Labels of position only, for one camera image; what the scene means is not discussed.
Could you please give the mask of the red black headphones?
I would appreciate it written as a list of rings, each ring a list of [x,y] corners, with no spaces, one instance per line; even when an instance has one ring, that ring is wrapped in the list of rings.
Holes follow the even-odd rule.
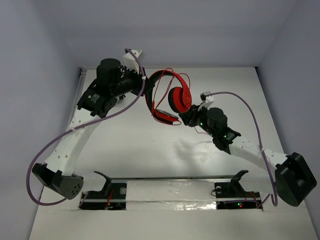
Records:
[[[174,88],[170,88],[171,85],[169,84],[164,95],[168,97],[168,103],[173,112],[177,114],[186,113],[192,106],[190,84],[186,83],[180,73],[176,73],[170,68],[154,72],[148,80],[152,84],[155,84],[159,83],[162,77],[171,77],[179,81],[180,86]],[[157,122],[166,125],[173,125],[176,122],[180,122],[178,116],[158,109],[158,106],[155,105],[155,93],[152,88],[145,94],[145,102],[151,116]]]

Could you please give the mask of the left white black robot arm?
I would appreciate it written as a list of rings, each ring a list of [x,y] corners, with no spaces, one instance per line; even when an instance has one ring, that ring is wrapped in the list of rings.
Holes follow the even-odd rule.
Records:
[[[30,176],[34,175],[64,201],[74,199],[84,185],[84,178],[74,173],[76,162],[94,130],[101,122],[129,110],[151,87],[139,57],[126,53],[123,63],[114,58],[103,59],[96,69],[96,79],[77,103],[68,130],[31,161],[26,177],[30,198],[42,204],[31,192]]]

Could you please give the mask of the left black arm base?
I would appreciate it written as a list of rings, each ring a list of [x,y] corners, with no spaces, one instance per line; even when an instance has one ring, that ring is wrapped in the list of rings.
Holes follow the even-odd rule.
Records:
[[[100,171],[94,173],[102,176],[105,183],[101,190],[90,190],[82,193],[78,208],[80,210],[126,210],[127,182],[124,180],[113,181]]]

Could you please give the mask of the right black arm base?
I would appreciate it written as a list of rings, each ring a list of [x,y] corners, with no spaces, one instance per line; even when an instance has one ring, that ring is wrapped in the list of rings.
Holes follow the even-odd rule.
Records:
[[[216,199],[218,210],[263,209],[259,192],[245,191],[240,184],[248,170],[241,170],[230,181],[214,184],[210,195]]]

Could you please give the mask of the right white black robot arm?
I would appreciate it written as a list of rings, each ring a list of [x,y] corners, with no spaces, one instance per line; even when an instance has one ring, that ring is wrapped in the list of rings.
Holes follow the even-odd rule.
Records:
[[[317,186],[317,180],[301,154],[279,153],[263,148],[261,143],[253,143],[228,126],[228,118],[220,108],[192,105],[179,117],[186,126],[198,126],[209,134],[220,151],[266,170],[268,184],[260,190],[276,193],[286,204],[299,206]]]

